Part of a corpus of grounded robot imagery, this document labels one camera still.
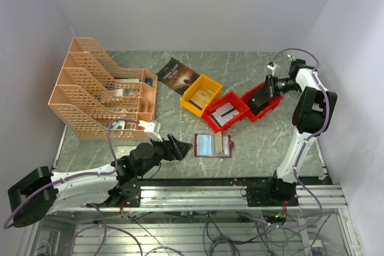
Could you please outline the red bin with dark item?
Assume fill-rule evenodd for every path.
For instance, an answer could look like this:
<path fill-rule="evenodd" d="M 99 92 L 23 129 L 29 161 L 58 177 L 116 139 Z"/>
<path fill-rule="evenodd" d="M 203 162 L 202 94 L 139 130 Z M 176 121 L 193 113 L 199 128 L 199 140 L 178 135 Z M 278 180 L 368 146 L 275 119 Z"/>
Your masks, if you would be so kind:
<path fill-rule="evenodd" d="M 243 96 L 241 97 L 241 101 L 245 104 L 248 104 L 248 102 L 252 99 L 252 94 L 255 92 L 255 91 L 258 91 L 258 90 L 261 90 L 261 88 L 264 86 L 265 82 L 261 82 L 261 84 L 255 86 L 254 88 L 250 89 L 249 91 L 247 91 L 245 94 L 243 94 Z M 246 117 L 249 118 L 250 121 L 252 122 L 255 122 L 257 121 L 258 119 L 261 119 L 264 117 L 264 115 L 267 114 L 267 112 L 269 112 L 270 110 L 273 110 L 275 109 L 281 102 L 281 100 L 283 99 L 284 97 L 282 95 L 278 96 L 278 97 L 275 97 L 275 98 L 271 98 L 269 99 L 266 103 L 264 103 L 261 107 L 257 108 L 257 109 L 254 109 L 252 110 L 250 107 L 249 107 L 249 111 L 246 112 Z"/>

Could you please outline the gold card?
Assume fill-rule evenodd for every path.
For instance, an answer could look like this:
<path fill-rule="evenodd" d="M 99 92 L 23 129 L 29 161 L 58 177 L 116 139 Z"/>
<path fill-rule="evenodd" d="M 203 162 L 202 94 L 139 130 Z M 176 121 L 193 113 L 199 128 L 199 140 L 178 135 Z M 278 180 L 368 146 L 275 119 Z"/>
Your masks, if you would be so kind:
<path fill-rule="evenodd" d="M 212 138 L 212 143 L 214 144 L 214 152 L 215 154 L 219 154 L 223 152 L 223 140 L 221 131 L 214 134 Z"/>

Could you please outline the yellow plastic bin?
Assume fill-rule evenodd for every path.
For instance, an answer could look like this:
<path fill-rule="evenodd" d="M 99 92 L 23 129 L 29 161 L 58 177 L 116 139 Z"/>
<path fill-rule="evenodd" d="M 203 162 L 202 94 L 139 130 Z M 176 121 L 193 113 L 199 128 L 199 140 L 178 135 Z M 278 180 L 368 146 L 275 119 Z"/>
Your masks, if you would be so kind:
<path fill-rule="evenodd" d="M 221 83 L 202 74 L 183 93 L 180 105 L 201 118 L 205 109 L 220 97 L 222 88 Z"/>

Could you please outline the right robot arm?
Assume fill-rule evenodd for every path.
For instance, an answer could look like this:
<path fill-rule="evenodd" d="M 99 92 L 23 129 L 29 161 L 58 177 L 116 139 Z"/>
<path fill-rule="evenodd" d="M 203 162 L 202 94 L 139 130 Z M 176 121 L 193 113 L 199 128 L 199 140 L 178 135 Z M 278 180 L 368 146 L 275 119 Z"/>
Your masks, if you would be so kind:
<path fill-rule="evenodd" d="M 327 90 L 319 80 L 317 68 L 308 66 L 302 59 L 294 59 L 289 76 L 281 79 L 266 76 L 261 88 L 251 94 L 247 106 L 253 113 L 261 112 L 270 100 L 289 91 L 298 91 L 301 97 L 292 116 L 294 130 L 289 148 L 264 192 L 265 200 L 273 206 L 294 196 L 305 157 L 318 136 L 328 129 L 337 102 L 337 94 Z"/>

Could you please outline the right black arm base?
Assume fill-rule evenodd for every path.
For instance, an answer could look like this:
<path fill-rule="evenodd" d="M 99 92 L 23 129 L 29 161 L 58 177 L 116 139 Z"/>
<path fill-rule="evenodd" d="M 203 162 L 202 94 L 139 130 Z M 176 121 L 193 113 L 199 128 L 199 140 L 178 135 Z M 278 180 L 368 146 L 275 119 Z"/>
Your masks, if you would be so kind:
<path fill-rule="evenodd" d="M 240 194 L 246 199 L 248 207 L 283 207 L 283 200 L 276 200 L 266 196 L 259 186 L 243 186 Z"/>

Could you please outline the dark item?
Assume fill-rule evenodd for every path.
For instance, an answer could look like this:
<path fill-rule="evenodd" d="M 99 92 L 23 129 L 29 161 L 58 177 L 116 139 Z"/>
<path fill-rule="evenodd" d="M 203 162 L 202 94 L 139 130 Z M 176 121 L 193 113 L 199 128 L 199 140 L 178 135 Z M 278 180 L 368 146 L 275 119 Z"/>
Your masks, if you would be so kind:
<path fill-rule="evenodd" d="M 248 101 L 247 105 L 249 106 L 253 114 L 256 115 L 268 105 L 268 101 L 269 95 L 266 91 L 266 88 L 263 86 L 261 88 L 258 88 L 251 94 L 250 100 Z"/>

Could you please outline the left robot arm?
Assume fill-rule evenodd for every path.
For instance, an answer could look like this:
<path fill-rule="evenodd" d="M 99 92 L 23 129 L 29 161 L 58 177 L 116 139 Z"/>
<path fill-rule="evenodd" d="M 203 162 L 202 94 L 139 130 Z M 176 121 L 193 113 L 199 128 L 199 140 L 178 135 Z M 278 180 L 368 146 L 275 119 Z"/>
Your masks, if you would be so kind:
<path fill-rule="evenodd" d="M 183 160 L 192 147 L 169 134 L 140 143 L 129 155 L 98 168 L 70 173 L 36 168 L 8 189 L 11 215 L 3 228 L 26 227 L 53 212 L 82 205 L 116 206 L 127 196 L 132 181 L 163 160 Z"/>

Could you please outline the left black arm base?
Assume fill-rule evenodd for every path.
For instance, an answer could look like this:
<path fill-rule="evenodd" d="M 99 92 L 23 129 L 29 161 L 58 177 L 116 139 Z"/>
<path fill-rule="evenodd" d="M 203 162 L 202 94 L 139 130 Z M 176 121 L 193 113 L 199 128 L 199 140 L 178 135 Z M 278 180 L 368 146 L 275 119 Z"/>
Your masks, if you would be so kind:
<path fill-rule="evenodd" d="M 106 207 L 139 207 L 141 201 L 141 189 L 137 186 L 128 188 L 117 187 L 109 191 L 107 200 L 103 202 Z"/>

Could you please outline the red leather card holder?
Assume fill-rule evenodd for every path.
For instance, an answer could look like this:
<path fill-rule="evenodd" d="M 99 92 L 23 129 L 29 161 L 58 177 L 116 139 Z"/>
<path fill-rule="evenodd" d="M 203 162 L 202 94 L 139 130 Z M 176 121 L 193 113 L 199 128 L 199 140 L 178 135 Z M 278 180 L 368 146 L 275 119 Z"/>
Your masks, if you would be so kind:
<path fill-rule="evenodd" d="M 235 147 L 230 135 L 222 134 L 223 152 L 215 154 L 212 138 L 214 134 L 195 134 L 194 156 L 203 158 L 231 158 Z"/>

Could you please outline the red bin with cards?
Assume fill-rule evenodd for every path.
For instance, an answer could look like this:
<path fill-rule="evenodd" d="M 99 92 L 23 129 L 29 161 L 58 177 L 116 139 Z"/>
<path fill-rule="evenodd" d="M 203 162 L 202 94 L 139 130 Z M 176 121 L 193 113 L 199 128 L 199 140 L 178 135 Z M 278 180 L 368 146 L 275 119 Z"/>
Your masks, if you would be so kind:
<path fill-rule="evenodd" d="M 202 119 L 215 132 L 227 131 L 235 123 L 242 121 L 250 111 L 249 106 L 233 91 L 209 104 Z"/>

